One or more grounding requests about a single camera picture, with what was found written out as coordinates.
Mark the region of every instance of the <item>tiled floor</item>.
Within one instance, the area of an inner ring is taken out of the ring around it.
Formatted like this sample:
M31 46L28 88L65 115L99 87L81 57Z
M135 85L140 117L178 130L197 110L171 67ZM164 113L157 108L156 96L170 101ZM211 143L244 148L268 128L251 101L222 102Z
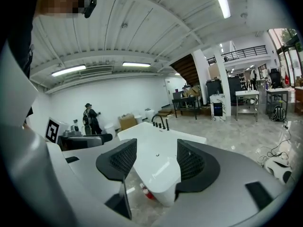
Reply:
M273 122L264 114L264 100L260 100L259 117L256 122L253 115L242 114L238 121L234 115L225 122L211 121L210 116L199 115L195 120L193 116L168 116L171 129L207 138L207 144L221 149L243 154L257 161L259 154L268 152L267 148L276 147L281 141L290 137L288 131L283 128L283 123ZM283 142L277 151L285 151L289 156L289 162L293 169L292 178L288 181L292 185L301 173L303 165L303 117L289 112L287 115L291 140ZM135 190L128 194L133 221L142 226L151 226L169 208L144 196L139 184L140 178L132 169L126 179L126 188Z

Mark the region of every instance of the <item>railing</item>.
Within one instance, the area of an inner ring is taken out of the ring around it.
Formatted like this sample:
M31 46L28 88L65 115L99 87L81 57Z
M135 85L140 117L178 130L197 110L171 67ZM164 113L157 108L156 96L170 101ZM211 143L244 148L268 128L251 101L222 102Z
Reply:
M228 52L228 53L222 54L221 57L224 62L227 62L227 61L233 61L233 60L237 60L237 59L241 59L241 58L246 58L246 57L250 57L250 56L254 56L254 55L263 55L263 54L267 54L265 45L246 48L243 50L238 50L238 51L233 51L233 52ZM209 65L217 62L215 57L209 58L209 59L207 59L207 61L208 61Z

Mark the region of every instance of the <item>white ceiling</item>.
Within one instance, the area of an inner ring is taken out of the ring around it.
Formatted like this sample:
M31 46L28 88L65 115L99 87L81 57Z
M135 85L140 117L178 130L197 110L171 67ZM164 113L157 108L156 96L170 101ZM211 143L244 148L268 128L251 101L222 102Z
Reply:
M60 88L118 77L157 76L192 51L250 33L247 0L228 0L224 19L217 0L98 0L90 18L35 18L31 80ZM229 42L223 43L224 53ZM149 68L122 67L122 62L151 63ZM51 73L85 64L90 71L59 77Z

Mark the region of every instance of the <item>white pillar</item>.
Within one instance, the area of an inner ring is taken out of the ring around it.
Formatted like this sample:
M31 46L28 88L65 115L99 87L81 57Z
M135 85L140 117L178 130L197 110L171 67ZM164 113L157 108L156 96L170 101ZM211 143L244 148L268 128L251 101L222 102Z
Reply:
M213 45L212 49L214 52L214 57L216 58L216 61L217 61L218 69L220 72L221 83L222 83L222 89L223 89L223 93L224 93L225 100L226 100L225 115L226 115L226 117L230 117L232 114L232 106L231 106L231 94L229 92L227 73L225 70L224 62L221 58L219 48L216 45Z
M191 54L194 58L194 62L195 62L198 77L199 77L203 104L207 104L206 82L207 82L207 80L210 79L210 75L209 75L209 71L208 71L209 64L201 50L197 50L195 52L192 52Z

